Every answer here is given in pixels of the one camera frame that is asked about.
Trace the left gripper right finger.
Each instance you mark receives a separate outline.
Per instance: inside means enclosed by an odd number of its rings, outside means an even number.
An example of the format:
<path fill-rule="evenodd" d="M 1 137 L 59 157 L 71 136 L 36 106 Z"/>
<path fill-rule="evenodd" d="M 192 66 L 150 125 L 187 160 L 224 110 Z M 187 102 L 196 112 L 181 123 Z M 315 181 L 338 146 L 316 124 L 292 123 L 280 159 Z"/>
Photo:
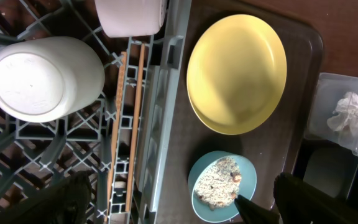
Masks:
<path fill-rule="evenodd" d="M 284 224 L 358 224 L 358 211 L 289 173 L 276 177 L 273 196 Z"/>

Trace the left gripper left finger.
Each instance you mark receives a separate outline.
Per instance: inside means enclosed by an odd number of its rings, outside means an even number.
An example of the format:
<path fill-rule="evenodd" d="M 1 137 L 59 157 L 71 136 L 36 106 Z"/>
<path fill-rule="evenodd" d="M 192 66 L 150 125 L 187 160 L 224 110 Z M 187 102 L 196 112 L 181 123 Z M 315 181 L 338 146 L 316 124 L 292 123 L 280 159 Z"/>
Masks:
<path fill-rule="evenodd" d="M 87 172 L 76 172 L 0 212 L 0 224 L 84 224 L 91 190 Z"/>

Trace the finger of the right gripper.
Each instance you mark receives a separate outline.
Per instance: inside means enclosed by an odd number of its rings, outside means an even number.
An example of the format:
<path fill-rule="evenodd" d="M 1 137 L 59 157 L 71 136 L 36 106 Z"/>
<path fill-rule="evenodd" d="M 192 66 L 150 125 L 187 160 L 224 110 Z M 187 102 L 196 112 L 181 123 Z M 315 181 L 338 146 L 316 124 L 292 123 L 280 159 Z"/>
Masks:
<path fill-rule="evenodd" d="M 280 215 L 266 210 L 242 195 L 234 199 L 234 204 L 245 224 L 279 224 Z"/>

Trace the leftover rice food scraps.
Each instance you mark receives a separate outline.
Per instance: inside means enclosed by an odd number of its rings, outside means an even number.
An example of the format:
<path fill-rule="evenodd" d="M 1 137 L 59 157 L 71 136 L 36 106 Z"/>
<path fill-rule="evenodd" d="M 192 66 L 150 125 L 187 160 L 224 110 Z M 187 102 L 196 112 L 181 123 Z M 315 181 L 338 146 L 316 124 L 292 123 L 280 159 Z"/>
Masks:
<path fill-rule="evenodd" d="M 210 165 L 195 184 L 195 194 L 210 210 L 230 206 L 239 192 L 242 175 L 232 157 Z"/>

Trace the light blue small bowl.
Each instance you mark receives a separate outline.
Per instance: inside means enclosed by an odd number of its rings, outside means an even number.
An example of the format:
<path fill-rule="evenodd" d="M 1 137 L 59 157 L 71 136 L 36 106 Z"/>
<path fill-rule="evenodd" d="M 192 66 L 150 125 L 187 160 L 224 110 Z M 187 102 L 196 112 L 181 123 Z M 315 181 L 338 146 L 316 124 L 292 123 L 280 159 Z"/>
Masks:
<path fill-rule="evenodd" d="M 203 221 L 209 223 L 226 222 L 239 214 L 234 201 L 228 207 L 210 210 L 201 202 L 195 194 L 195 184 L 204 171 L 214 162 L 224 158 L 232 157 L 238 164 L 242 181 L 239 186 L 238 195 L 250 200 L 257 186 L 257 173 L 254 165 L 247 158 L 225 151 L 213 151 L 200 157 L 193 165 L 188 176 L 188 189 L 191 196 L 191 205 L 195 214 Z"/>

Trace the white paper napkin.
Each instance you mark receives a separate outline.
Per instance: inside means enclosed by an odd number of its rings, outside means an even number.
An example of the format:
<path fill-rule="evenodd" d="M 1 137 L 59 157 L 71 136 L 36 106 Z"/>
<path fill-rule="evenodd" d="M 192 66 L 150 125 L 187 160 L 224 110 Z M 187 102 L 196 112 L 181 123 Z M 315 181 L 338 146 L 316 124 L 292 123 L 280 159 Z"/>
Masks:
<path fill-rule="evenodd" d="M 347 126 L 353 136 L 358 132 L 358 94 L 353 91 L 345 93 L 344 98 L 337 102 L 333 111 L 335 116 L 327 120 L 328 127 L 333 131 L 342 131 Z"/>

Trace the white plastic cup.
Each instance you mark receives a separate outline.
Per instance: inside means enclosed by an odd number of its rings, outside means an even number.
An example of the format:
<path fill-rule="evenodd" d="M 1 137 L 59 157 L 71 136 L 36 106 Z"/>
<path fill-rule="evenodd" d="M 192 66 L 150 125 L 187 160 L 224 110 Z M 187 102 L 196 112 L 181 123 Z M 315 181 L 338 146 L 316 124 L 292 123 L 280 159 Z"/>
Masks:
<path fill-rule="evenodd" d="M 44 123 L 92 104 L 105 82 L 103 64 L 86 43 L 47 37 L 0 50 L 0 108 Z"/>

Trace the pink plastic bowl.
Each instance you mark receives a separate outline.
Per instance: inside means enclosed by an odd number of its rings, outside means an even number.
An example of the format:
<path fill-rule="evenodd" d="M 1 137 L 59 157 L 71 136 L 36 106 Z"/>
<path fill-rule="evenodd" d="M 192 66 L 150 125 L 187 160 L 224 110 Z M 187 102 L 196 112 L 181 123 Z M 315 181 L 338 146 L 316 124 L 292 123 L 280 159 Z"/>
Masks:
<path fill-rule="evenodd" d="M 167 0 L 95 0 L 104 33 L 111 38 L 156 34 L 163 26 Z"/>

